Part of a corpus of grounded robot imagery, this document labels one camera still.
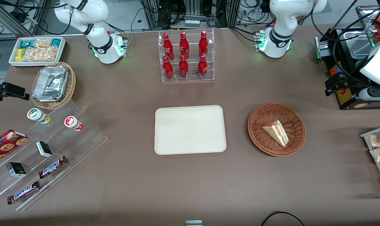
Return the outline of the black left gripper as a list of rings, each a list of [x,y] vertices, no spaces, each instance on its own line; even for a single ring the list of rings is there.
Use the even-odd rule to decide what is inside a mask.
[[[351,92],[359,92],[366,88],[364,81],[357,81],[343,73],[335,73],[331,76],[331,80],[325,82],[325,96],[330,96],[336,91],[349,89]]]

